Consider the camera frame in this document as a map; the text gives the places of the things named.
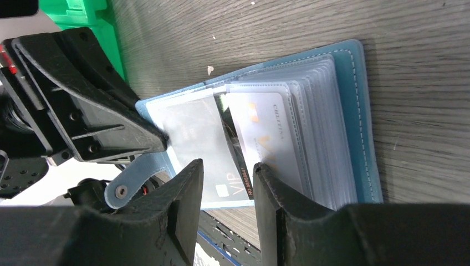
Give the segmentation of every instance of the wood grain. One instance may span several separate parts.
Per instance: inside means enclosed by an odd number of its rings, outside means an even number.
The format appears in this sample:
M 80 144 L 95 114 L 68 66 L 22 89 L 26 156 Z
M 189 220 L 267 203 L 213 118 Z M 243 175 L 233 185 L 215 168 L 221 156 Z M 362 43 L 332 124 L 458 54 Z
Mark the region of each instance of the wood grain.
M 208 65 L 359 39 L 385 200 L 470 202 L 469 1 L 254 1 L 112 0 L 131 87 L 151 97 L 207 80 Z M 211 215 L 257 237 L 238 211 Z

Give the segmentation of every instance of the white debris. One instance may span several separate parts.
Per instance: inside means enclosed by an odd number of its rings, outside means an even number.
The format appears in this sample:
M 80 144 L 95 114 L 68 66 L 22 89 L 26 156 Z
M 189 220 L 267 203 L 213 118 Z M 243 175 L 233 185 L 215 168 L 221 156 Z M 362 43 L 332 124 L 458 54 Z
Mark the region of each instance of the white debris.
M 214 71 L 214 67 L 211 66 L 211 65 L 208 65 L 208 66 L 207 66 L 207 75 L 210 76 L 213 71 Z

